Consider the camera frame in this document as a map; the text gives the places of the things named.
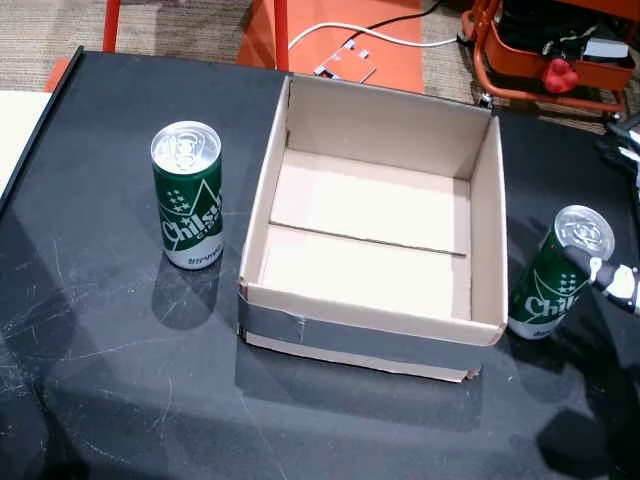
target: can lid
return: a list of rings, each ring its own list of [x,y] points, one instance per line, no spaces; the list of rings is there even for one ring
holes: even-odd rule
[[[151,157],[162,170],[190,175],[209,168],[220,156],[222,142],[216,131],[200,122],[167,125],[151,142]]]
[[[613,230],[595,210],[569,205],[556,215],[554,229],[563,247],[573,245],[604,260],[613,255],[616,245]]]

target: open cardboard box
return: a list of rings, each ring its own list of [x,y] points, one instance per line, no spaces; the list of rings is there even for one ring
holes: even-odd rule
[[[248,343],[473,376],[507,319],[498,119],[422,95],[287,78],[239,283]]]

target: black table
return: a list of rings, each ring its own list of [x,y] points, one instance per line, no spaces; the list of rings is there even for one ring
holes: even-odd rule
[[[0,218],[0,476],[633,478],[640,321],[591,294],[550,340],[505,335],[459,385],[237,338],[236,276],[282,78],[81,55]],[[570,203],[599,210],[616,259],[639,264],[628,184],[593,135],[500,115],[511,285]],[[149,156],[181,119],[214,126],[224,150],[224,258],[191,273],[162,255]]]

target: red stool leg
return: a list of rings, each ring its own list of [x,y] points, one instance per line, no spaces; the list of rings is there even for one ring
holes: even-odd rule
[[[118,15],[120,14],[120,0],[107,0],[104,13],[104,36],[102,51],[116,51],[116,37],[118,35]]]
[[[289,70],[289,29],[287,27],[287,0],[274,0],[274,29],[276,35],[276,67]]]

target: beverage can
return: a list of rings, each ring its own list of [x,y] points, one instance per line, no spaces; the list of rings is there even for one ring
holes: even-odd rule
[[[615,238],[598,212],[582,205],[560,210],[509,299],[509,328],[519,336],[550,335],[580,297],[588,279],[562,256],[568,245],[608,260]]]
[[[151,142],[164,251],[196,270],[222,253],[222,142],[200,122],[167,125]]]

